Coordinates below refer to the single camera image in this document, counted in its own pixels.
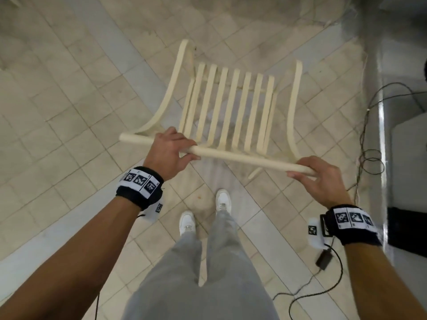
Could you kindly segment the black wristband with marker tags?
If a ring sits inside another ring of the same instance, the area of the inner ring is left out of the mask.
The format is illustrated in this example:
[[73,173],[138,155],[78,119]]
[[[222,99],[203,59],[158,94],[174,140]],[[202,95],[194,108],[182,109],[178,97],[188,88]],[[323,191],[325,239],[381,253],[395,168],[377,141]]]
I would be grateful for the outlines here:
[[163,196],[163,178],[153,169],[138,166],[128,170],[120,179],[116,197],[125,198],[143,212]]
[[378,231],[371,216],[351,204],[340,204],[330,208],[323,217],[324,225],[343,246],[355,243],[381,246]]

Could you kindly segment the person's right forearm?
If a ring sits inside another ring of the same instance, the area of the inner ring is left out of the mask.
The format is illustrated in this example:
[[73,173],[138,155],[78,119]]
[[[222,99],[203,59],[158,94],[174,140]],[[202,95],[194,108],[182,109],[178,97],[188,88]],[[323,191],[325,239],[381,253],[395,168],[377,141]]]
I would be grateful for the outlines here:
[[360,320],[427,320],[427,311],[399,277],[382,247],[352,243],[344,250]]

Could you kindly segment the grey trousers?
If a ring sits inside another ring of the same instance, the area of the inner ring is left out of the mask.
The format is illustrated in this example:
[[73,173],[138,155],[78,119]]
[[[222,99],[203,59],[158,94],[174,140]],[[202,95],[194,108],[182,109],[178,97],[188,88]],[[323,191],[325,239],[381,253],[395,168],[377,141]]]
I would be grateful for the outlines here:
[[201,252],[196,234],[184,233],[132,294],[122,320],[280,320],[226,210],[209,232],[203,286]]

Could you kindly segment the white shoe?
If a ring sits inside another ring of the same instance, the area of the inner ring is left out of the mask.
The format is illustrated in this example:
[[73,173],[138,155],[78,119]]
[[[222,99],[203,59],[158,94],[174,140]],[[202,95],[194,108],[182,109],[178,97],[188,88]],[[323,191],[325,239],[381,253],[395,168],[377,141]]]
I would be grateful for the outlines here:
[[183,236],[185,233],[196,233],[196,222],[194,214],[187,210],[182,213],[179,220],[179,233]]
[[232,200],[230,194],[225,189],[219,189],[216,193],[216,212],[225,211],[231,213]]

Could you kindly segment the person's right hand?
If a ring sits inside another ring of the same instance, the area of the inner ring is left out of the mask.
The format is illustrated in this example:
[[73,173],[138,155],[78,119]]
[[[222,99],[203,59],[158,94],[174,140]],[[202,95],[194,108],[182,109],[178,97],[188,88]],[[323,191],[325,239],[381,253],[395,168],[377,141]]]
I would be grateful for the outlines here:
[[307,156],[297,161],[297,164],[310,167],[316,172],[315,181],[300,182],[311,197],[328,210],[340,204],[354,205],[349,193],[346,191],[342,174],[337,166],[317,156]]

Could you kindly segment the person's left forearm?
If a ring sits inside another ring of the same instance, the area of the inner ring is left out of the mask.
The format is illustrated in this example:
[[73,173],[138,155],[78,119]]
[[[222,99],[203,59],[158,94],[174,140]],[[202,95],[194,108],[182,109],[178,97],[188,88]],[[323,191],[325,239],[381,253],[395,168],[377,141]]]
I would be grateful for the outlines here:
[[128,199],[115,197],[0,307],[0,320],[81,320],[140,212]]

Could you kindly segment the black box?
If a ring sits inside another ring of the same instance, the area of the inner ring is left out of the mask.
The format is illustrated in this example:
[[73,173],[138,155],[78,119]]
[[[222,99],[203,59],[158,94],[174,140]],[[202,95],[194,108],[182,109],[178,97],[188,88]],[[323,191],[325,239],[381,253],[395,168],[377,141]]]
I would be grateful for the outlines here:
[[388,244],[427,258],[427,213],[387,208]]

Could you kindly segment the cream wooden slatted chair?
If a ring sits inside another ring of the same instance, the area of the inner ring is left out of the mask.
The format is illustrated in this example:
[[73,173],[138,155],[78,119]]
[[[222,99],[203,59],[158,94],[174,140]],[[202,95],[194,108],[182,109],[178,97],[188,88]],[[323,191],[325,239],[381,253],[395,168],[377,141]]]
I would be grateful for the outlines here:
[[[301,154],[296,145],[294,118],[303,65],[295,61],[293,77],[279,82],[273,75],[251,73],[217,64],[195,62],[195,47],[188,39],[179,45],[172,76],[159,108],[142,127],[122,133],[119,140],[149,147],[154,135],[165,126],[164,118],[172,103],[175,88],[184,85],[186,94],[179,117],[178,132],[197,142],[189,152],[213,159],[254,166],[252,179],[262,169],[299,172],[315,177],[310,167],[296,164]],[[280,93],[291,86],[285,102],[285,152],[269,155],[273,125],[277,119]]]

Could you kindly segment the black power adapter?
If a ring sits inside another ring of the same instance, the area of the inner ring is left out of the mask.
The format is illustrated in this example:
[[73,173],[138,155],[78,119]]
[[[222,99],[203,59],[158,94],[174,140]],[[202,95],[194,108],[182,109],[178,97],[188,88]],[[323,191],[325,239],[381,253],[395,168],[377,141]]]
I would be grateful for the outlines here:
[[322,250],[320,255],[318,256],[315,265],[320,270],[326,270],[328,264],[331,262],[333,258],[332,249],[328,248],[326,250]]

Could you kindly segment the person's left hand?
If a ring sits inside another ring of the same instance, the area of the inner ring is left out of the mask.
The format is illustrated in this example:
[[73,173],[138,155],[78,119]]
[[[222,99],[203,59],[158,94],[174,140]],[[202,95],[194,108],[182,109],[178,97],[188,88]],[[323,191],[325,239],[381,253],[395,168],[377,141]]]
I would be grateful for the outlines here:
[[143,166],[159,173],[164,181],[169,181],[191,162],[180,161],[179,153],[194,145],[194,140],[179,133],[175,127],[169,127],[163,133],[156,134]]

